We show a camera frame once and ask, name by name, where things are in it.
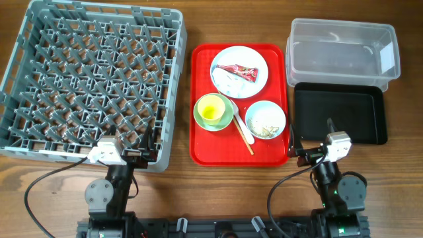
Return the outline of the rice and food scraps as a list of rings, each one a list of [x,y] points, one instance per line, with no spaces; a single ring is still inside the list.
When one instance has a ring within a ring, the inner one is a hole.
[[[272,125],[270,122],[261,118],[249,118],[248,126],[252,134],[258,138],[273,138],[279,131],[278,125]]]

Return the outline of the light blue bowl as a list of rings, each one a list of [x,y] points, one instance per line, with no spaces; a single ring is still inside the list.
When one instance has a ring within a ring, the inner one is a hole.
[[[287,122],[286,122],[287,116],[285,112],[282,110],[282,108],[279,105],[269,100],[260,100],[250,105],[250,107],[248,108],[245,114],[245,122],[248,129],[249,129],[249,126],[248,126],[249,118],[261,118],[270,122],[272,125],[278,125],[280,127],[278,133],[273,138],[270,138],[270,139],[274,139],[278,137],[279,135],[281,135],[287,125]]]

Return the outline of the white plastic fork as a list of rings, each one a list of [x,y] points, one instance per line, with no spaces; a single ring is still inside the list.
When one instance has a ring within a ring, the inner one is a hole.
[[[241,119],[241,117],[239,115],[239,108],[238,108],[238,106],[235,104],[235,102],[233,100],[231,100],[231,103],[233,105],[235,119],[236,119],[238,125],[240,126],[240,129],[241,129],[241,131],[242,131],[242,133],[243,133],[243,135],[244,135],[247,143],[249,145],[252,145],[255,142],[255,140],[254,140],[252,134],[250,133],[249,129],[247,128],[246,124]]]

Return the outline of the wooden chopstick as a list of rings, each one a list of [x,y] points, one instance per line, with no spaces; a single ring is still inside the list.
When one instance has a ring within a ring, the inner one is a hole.
[[[226,127],[228,127],[228,125],[230,125],[231,122],[234,122],[250,154],[254,155],[253,150],[251,149],[250,145],[247,143],[240,129],[240,126],[238,125],[235,119],[233,105],[231,101],[222,93],[220,92],[218,93],[220,94],[219,98],[223,101],[224,107],[223,107],[223,114],[220,117],[219,122],[215,125],[215,129],[213,129],[213,131],[219,131],[219,130],[225,129]]]

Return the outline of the yellow cup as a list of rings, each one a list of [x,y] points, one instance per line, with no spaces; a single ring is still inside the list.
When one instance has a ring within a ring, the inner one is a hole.
[[[197,111],[207,125],[216,125],[225,112],[225,103],[217,95],[205,95],[198,101]]]

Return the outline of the green bowl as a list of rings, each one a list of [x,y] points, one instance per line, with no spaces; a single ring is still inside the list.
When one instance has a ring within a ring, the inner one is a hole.
[[[216,132],[232,122],[233,106],[228,98],[219,93],[202,96],[194,105],[194,119],[202,129]]]

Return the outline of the red snack wrapper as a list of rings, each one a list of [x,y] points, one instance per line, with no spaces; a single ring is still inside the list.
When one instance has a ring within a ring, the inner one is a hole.
[[[217,65],[217,68],[226,70],[232,74],[235,74],[249,82],[255,82],[258,77],[258,68],[256,67],[245,67],[238,64],[234,65]]]

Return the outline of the light blue plate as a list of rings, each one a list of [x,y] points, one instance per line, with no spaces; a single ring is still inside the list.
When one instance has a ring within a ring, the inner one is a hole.
[[[242,91],[242,96],[235,99],[246,99],[258,94],[265,87],[267,80],[269,78],[269,68],[268,64],[264,60],[261,54],[256,50],[246,46],[231,46],[222,51],[220,51],[216,57],[211,62],[210,66],[210,77],[213,82],[212,71],[217,67],[217,65],[234,65],[238,64],[245,67],[256,67],[258,68],[258,77],[256,81],[249,82],[242,77],[237,76],[245,84]]]

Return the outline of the white tissue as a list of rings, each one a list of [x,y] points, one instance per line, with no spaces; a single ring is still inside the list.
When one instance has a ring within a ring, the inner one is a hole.
[[[211,76],[217,90],[221,93],[234,98],[242,96],[245,84],[237,76],[233,76],[231,73],[218,67],[212,71]]]

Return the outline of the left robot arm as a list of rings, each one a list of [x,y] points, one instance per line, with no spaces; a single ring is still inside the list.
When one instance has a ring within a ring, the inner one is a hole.
[[[139,155],[123,155],[123,145],[111,126],[88,154],[91,162],[107,166],[103,179],[92,181],[85,190],[89,221],[78,223],[78,237],[147,237],[147,230],[134,212],[127,212],[130,186],[135,184],[134,170],[146,169],[157,160],[153,148],[153,129],[148,126],[138,143]]]

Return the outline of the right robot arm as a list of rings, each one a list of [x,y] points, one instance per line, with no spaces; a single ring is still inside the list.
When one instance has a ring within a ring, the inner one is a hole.
[[[367,180],[353,171],[342,173],[337,161],[346,157],[352,142],[345,131],[338,131],[329,118],[329,134],[320,146],[305,149],[289,126],[288,155],[297,158],[298,167],[310,167],[313,186],[323,208],[311,212],[307,224],[308,237],[369,237],[368,218],[361,216],[365,209]]]

